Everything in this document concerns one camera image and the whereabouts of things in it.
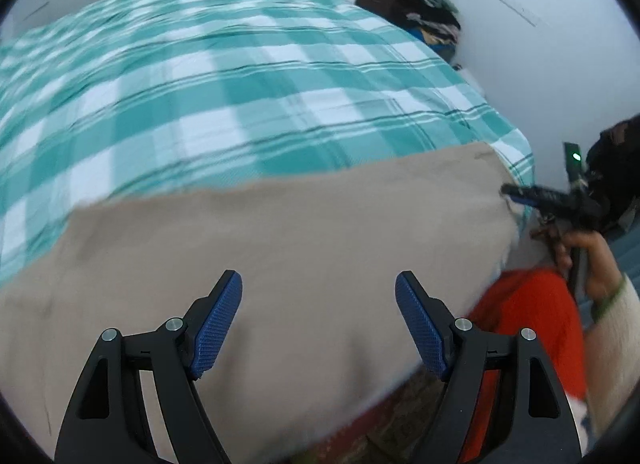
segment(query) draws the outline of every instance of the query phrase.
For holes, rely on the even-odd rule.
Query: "green cuff trim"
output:
[[[591,306],[591,317],[593,318],[594,323],[599,322],[600,319],[606,314],[607,310],[611,308],[611,306],[614,304],[614,302],[617,300],[620,294],[622,294],[622,290],[625,288],[625,284],[626,284],[626,276],[623,274],[622,281],[620,281],[618,288],[613,294],[611,294],[610,296],[607,296],[600,303],[593,302],[593,305]]]

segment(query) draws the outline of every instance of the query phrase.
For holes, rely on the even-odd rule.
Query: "beige blanket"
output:
[[[498,195],[510,181],[476,143],[77,210],[53,250],[0,291],[0,390],[53,455],[102,330],[154,330],[235,269],[242,303],[197,389],[233,462],[301,449],[418,364],[394,299],[398,272],[413,270],[455,315],[474,304],[516,236]],[[166,434],[154,435],[171,455]]]

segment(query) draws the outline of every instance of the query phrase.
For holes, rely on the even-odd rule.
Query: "plaid bedsheet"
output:
[[[0,284],[71,210],[524,136],[345,0],[101,0],[0,46]]]

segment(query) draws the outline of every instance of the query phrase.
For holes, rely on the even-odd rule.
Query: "blue textured finger pad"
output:
[[[191,373],[198,379],[216,362],[222,342],[236,315],[242,298],[242,279],[235,272],[220,293],[194,343]]]
[[[442,338],[402,274],[396,278],[396,302],[424,366],[441,379],[447,372]]]

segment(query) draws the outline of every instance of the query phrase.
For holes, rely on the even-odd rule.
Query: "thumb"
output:
[[[598,237],[595,231],[570,231],[562,235],[562,243],[568,248],[590,250],[598,245]]]

